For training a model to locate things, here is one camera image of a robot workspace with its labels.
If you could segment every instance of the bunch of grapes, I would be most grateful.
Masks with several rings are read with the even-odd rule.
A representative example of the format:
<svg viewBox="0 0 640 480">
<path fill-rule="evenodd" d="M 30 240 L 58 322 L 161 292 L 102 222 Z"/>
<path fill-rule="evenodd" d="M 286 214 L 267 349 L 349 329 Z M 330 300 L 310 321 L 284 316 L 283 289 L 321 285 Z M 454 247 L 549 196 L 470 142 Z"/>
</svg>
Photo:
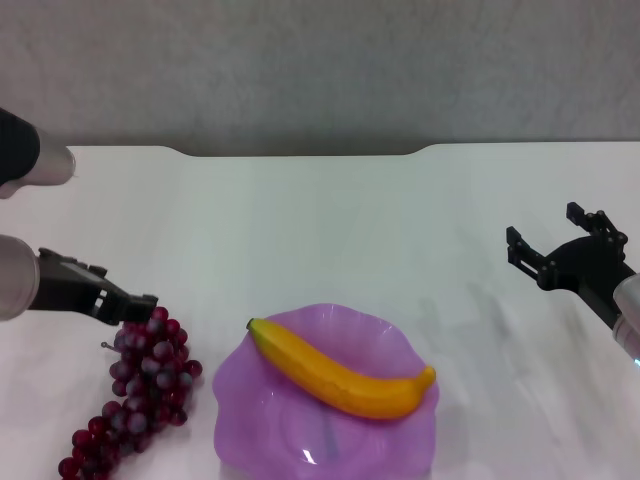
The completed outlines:
<svg viewBox="0 0 640 480">
<path fill-rule="evenodd" d="M 123 324 L 113 345 L 121 358 L 109 373 L 113 393 L 127 398 L 107 402 L 73 434 L 71 457 L 58 465 L 63 479 L 107 480 L 120 459 L 146 450 L 154 433 L 184 425 L 193 381 L 202 374 L 200 362 L 189 360 L 187 338 L 164 307 L 147 323 Z"/>
</svg>

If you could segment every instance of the purple bowl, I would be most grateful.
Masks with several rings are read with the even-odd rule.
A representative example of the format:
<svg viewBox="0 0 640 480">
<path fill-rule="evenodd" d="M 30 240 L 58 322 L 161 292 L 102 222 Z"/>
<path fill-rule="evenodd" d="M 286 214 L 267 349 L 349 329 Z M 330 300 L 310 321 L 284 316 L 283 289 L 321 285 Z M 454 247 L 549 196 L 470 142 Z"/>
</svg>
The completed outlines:
<svg viewBox="0 0 640 480">
<path fill-rule="evenodd" d="M 425 367 L 400 330 L 350 308 L 311 305 L 270 319 L 365 375 L 412 377 Z M 216 372 L 213 393 L 216 452 L 253 480 L 397 480 L 423 475 L 433 461 L 437 384 L 403 419 L 353 417 L 291 383 L 247 334 Z"/>
</svg>

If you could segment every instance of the table surface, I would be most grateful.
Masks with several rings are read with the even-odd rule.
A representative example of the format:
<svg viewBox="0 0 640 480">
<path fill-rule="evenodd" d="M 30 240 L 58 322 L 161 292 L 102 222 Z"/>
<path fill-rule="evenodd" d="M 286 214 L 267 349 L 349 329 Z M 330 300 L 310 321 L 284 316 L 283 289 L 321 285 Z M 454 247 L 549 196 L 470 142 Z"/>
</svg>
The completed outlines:
<svg viewBox="0 0 640 480">
<path fill-rule="evenodd" d="M 433 480 L 637 478 L 637 368 L 577 297 L 544 293 L 507 263 L 505 228 L 548 253 L 581 236 L 564 217 L 577 201 L 609 213 L 640 268 L 640 144 L 344 158 L 73 152 L 67 185 L 0 203 L 2 233 L 159 296 L 205 365 L 187 426 L 116 478 L 242 478 L 213 449 L 213 374 L 248 318 L 320 302 L 391 321 L 437 368 Z M 114 332 L 67 313 L 0 325 L 0 464 L 12 478 L 57 478 L 73 431 L 112 398 L 115 359 L 100 342 Z"/>
</svg>

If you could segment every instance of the yellow banana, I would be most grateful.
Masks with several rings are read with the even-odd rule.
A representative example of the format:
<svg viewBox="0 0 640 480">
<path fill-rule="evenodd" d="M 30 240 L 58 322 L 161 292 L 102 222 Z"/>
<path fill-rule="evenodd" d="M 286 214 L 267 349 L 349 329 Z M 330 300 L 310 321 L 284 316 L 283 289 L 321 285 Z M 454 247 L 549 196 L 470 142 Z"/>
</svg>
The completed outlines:
<svg viewBox="0 0 640 480">
<path fill-rule="evenodd" d="M 359 417 L 400 418 L 413 412 L 436 380 L 426 367 L 414 378 L 371 378 L 343 367 L 282 325 L 253 318 L 247 325 L 258 350 L 317 399 Z"/>
</svg>

